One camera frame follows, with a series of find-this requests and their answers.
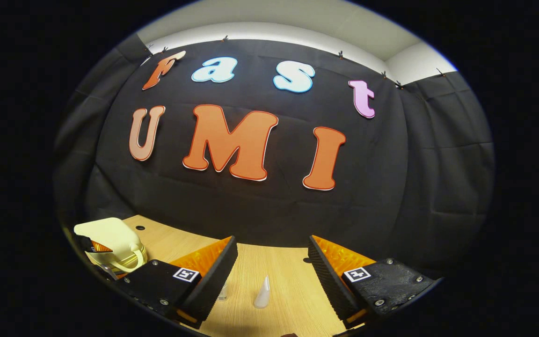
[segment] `light blue letter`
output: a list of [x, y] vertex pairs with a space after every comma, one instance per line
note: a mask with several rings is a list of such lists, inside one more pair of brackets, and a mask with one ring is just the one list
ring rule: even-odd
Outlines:
[[232, 71], [238, 61], [235, 58], [214, 58], [203, 62], [203, 68], [195, 71], [191, 77], [193, 81], [213, 81], [222, 83], [230, 81], [234, 74]]
[[274, 85], [280, 90], [290, 90], [291, 92], [306, 92], [311, 89], [315, 76], [315, 69], [308, 64], [285, 60], [276, 66], [278, 76], [274, 77]]

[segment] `white wall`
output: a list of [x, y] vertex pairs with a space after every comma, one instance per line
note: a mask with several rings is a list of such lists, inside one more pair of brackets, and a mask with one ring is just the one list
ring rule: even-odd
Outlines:
[[314, 30], [267, 22], [218, 23], [143, 42], [146, 45], [153, 44], [150, 50], [155, 54], [162, 51], [163, 47], [173, 49], [187, 44], [218, 41], [226, 35], [229, 40], [270, 40], [306, 45], [334, 55], [342, 51], [345, 58], [378, 73], [385, 70], [389, 79], [400, 81], [403, 85], [439, 74], [436, 68], [443, 73], [456, 70], [440, 53], [423, 42], [404, 49], [384, 62], [355, 45]]
[[388, 59], [386, 64], [391, 70], [389, 74], [386, 73], [388, 77], [400, 81], [402, 85], [440, 74], [436, 68], [443, 73], [457, 71], [449, 61], [425, 42], [404, 49]]

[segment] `decorative letter cutout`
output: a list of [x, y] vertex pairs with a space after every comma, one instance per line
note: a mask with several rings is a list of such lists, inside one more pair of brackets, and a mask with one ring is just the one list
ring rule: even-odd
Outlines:
[[222, 83], [230, 81], [234, 74], [232, 73], [238, 61], [235, 58], [214, 58], [203, 62], [203, 68], [195, 71], [191, 79], [196, 82], [213, 81]]
[[374, 92], [367, 89], [365, 81], [349, 81], [349, 86], [353, 88], [353, 102], [357, 112], [365, 118], [373, 118], [376, 112], [370, 108], [367, 96], [374, 98]]
[[157, 133], [157, 126], [159, 123], [159, 118], [165, 112], [165, 107], [163, 105], [158, 105], [151, 109], [149, 115], [151, 120], [149, 121], [149, 128], [147, 130], [147, 140], [145, 145], [141, 147], [138, 143], [138, 135], [141, 131], [141, 123], [143, 118], [147, 115], [147, 109], [138, 109], [132, 114], [132, 128], [130, 129], [130, 153], [135, 160], [145, 161], [153, 152], [153, 144], [155, 143], [155, 134]]
[[306, 92], [311, 89], [315, 76], [315, 69], [308, 64], [285, 60], [276, 66], [278, 76], [274, 77], [274, 85], [280, 90], [291, 92]]
[[169, 58], [165, 58], [158, 62], [158, 67], [155, 68], [153, 74], [149, 78], [149, 81], [145, 83], [143, 86], [143, 90], [147, 90], [148, 88], [154, 87], [156, 84], [159, 83], [159, 75], [165, 75], [169, 71], [170, 68], [174, 65], [174, 62], [176, 60], [182, 59], [182, 57], [186, 55], [186, 51], [181, 51], [180, 53], [174, 54], [172, 56], [169, 56]]
[[278, 117], [265, 111], [251, 111], [233, 132], [229, 132], [224, 111], [218, 105], [198, 105], [193, 113], [197, 116], [197, 125], [190, 153], [182, 160], [185, 167], [199, 171], [207, 169], [207, 146], [214, 169], [221, 172], [238, 150], [236, 162], [230, 167], [234, 177], [252, 181], [267, 178], [263, 168], [265, 147], [271, 129], [278, 125]]
[[340, 145], [346, 142], [346, 136], [331, 128], [319, 126], [313, 129], [317, 138], [315, 159], [308, 176], [303, 179], [303, 186], [312, 190], [331, 190], [336, 186], [332, 179], [336, 156]]

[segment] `white cone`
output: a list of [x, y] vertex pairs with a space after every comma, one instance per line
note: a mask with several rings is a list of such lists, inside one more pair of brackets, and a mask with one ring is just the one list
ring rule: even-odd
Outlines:
[[253, 306], [257, 309], [263, 309], [267, 307], [268, 303], [270, 302], [270, 279], [268, 276], [265, 277], [265, 280], [263, 281], [263, 285], [261, 286], [261, 290], [259, 290], [259, 294], [257, 294], [257, 298], [255, 299], [255, 302], [253, 303]]

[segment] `table surface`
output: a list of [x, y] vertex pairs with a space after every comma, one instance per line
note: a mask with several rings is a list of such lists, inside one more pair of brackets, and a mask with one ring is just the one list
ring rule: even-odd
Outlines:
[[[148, 260], [171, 262], [223, 237], [205, 237], [136, 215], [124, 220], [141, 238]], [[227, 278], [227, 299], [216, 301], [197, 331], [212, 337], [323, 337], [346, 330], [338, 320], [311, 263], [307, 248], [237, 243], [238, 257]], [[270, 301], [264, 309], [253, 301], [269, 276]]]

